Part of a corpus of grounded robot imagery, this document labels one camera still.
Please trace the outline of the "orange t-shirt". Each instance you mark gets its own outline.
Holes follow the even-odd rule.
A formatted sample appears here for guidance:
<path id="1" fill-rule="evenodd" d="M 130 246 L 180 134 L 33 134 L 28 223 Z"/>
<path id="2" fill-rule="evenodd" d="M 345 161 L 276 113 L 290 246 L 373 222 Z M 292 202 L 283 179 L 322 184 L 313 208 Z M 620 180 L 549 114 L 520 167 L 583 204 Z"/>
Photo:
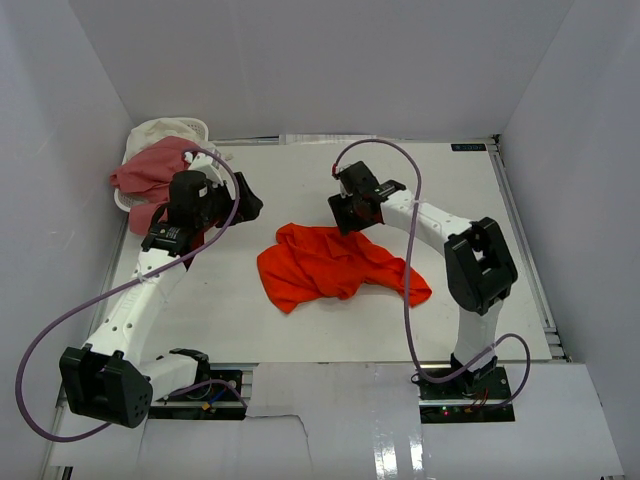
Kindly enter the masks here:
<path id="1" fill-rule="evenodd" d="M 289 223 L 277 230 L 275 240 L 257 256 L 257 270 L 268 299 L 285 314 L 321 298 L 348 300 L 364 284 L 408 293 L 412 307 L 432 295 L 418 272 L 405 274 L 404 259 L 362 233 L 342 235 L 336 227 Z"/>

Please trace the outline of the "pink t-shirt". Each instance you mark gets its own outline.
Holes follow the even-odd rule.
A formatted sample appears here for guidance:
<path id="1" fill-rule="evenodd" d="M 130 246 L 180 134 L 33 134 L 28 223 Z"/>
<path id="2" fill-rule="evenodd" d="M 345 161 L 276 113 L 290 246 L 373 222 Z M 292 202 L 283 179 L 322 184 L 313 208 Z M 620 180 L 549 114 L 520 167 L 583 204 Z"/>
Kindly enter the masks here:
<path id="1" fill-rule="evenodd" d="M 112 187 L 144 200 L 129 211 L 129 229 L 133 234 L 147 234 L 156 209 L 169 199 L 169 184 L 173 176 L 189 167 L 183 157 L 184 151 L 197 147 L 187 139 L 165 137 L 111 173 L 109 182 Z"/>

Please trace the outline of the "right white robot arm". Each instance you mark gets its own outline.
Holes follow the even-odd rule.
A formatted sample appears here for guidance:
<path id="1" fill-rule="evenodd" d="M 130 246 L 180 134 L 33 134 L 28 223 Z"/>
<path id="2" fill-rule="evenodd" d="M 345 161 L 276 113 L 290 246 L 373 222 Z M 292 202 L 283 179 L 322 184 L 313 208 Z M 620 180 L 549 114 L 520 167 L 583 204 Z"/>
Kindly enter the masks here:
<path id="1" fill-rule="evenodd" d="M 489 217 L 471 221 L 421 203 L 405 185 L 379 182 L 362 161 L 333 168 L 332 174 L 340 192 L 328 203 L 343 235 L 382 224 L 408 233 L 443 257 L 447 287 L 459 308 L 453 373 L 447 382 L 459 396 L 477 397 L 496 366 L 499 314 L 518 279 L 499 224 Z"/>

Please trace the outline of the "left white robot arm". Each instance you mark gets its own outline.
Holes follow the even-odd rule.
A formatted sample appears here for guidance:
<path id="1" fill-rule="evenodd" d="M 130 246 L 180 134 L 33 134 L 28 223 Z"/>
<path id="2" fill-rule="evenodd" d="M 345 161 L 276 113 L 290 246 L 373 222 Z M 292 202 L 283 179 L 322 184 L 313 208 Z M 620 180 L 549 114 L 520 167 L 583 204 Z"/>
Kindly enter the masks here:
<path id="1" fill-rule="evenodd" d="M 165 397 L 205 396 L 211 387 L 209 357 L 174 348 L 154 360 L 143 348 L 158 315 L 186 276 L 193 252 L 211 228 L 252 221 L 262 201 L 236 172 L 236 198 L 221 180 L 204 172 L 176 173 L 169 198 L 156 207 L 141 243 L 134 286 L 118 298 L 103 324 L 81 348 L 67 348 L 59 367 L 70 410 L 128 428 L 137 427 L 153 402 Z"/>

